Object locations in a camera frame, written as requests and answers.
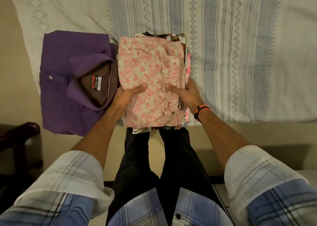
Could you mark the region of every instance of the forearm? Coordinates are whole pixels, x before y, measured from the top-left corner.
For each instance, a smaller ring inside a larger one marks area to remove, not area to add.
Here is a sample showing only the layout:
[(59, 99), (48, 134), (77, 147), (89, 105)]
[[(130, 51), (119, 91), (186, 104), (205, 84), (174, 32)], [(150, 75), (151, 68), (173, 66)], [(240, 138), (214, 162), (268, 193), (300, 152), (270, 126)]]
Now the forearm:
[(247, 139), (228, 126), (212, 111), (201, 111), (199, 119), (223, 168), (226, 167), (232, 154), (244, 146), (251, 145)]
[(114, 130), (116, 120), (112, 109), (109, 108), (105, 115), (90, 129), (72, 150), (87, 152), (94, 156), (101, 167), (104, 168), (109, 142)]

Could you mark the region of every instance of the pink garment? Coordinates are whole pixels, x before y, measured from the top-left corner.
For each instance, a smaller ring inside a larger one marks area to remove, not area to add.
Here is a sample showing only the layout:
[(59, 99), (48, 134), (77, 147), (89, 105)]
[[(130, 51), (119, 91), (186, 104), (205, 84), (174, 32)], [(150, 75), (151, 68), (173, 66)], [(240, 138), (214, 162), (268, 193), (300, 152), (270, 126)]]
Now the pink garment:
[[(187, 54), (187, 60), (186, 60), (186, 87), (187, 87), (187, 82), (189, 79), (189, 74), (191, 73), (191, 55), (190, 53)], [(189, 121), (189, 108), (185, 110), (185, 121)]]
[(124, 90), (148, 83), (145, 92), (132, 98), (124, 116), (126, 127), (177, 126), (184, 121), (178, 95), (163, 88), (164, 83), (185, 88), (184, 50), (179, 41), (121, 37), (118, 68)]

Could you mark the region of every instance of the stack of folded clothes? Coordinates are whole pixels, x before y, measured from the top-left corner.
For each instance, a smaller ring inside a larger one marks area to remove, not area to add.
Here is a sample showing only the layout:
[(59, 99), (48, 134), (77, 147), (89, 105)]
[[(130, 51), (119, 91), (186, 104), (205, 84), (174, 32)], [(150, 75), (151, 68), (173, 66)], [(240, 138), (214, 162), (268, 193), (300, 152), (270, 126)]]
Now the stack of folded clothes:
[(185, 35), (137, 34), (119, 43), (119, 80), (123, 89), (147, 83), (145, 92), (133, 97), (124, 123), (133, 133), (163, 127), (179, 129), (188, 120), (188, 109), (180, 98), (164, 90), (169, 83), (185, 88), (190, 71)]
[(40, 67), (43, 128), (85, 136), (103, 116), (119, 86), (109, 35), (45, 34)]

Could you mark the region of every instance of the hand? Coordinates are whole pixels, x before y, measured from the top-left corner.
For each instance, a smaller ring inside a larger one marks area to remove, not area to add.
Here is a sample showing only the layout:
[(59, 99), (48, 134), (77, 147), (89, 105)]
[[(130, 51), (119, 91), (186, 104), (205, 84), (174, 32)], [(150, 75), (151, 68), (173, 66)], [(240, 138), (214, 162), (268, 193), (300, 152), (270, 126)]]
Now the hand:
[(192, 114), (196, 113), (197, 106), (204, 105), (203, 100), (200, 97), (197, 86), (194, 83), (194, 80), (189, 78), (187, 82), (187, 89), (180, 89), (171, 84), (164, 84), (166, 90), (176, 93), (184, 104), (189, 107), (189, 110)]
[(144, 92), (147, 88), (147, 83), (143, 83), (137, 87), (123, 90), (122, 87), (117, 89), (116, 95), (114, 96), (111, 106), (108, 108), (105, 115), (114, 117), (115, 123), (123, 118), (125, 110), (129, 103), (131, 103), (132, 97), (136, 94)]

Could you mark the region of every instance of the white bedspread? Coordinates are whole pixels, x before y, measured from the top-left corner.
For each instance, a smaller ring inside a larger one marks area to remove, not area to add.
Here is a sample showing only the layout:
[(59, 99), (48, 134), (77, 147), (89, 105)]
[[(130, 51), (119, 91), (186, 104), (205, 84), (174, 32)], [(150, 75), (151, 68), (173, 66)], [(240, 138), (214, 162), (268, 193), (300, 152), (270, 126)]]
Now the white bedspread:
[(223, 120), (317, 118), (317, 0), (13, 1), (38, 88), (44, 33), (185, 32), (192, 78)]

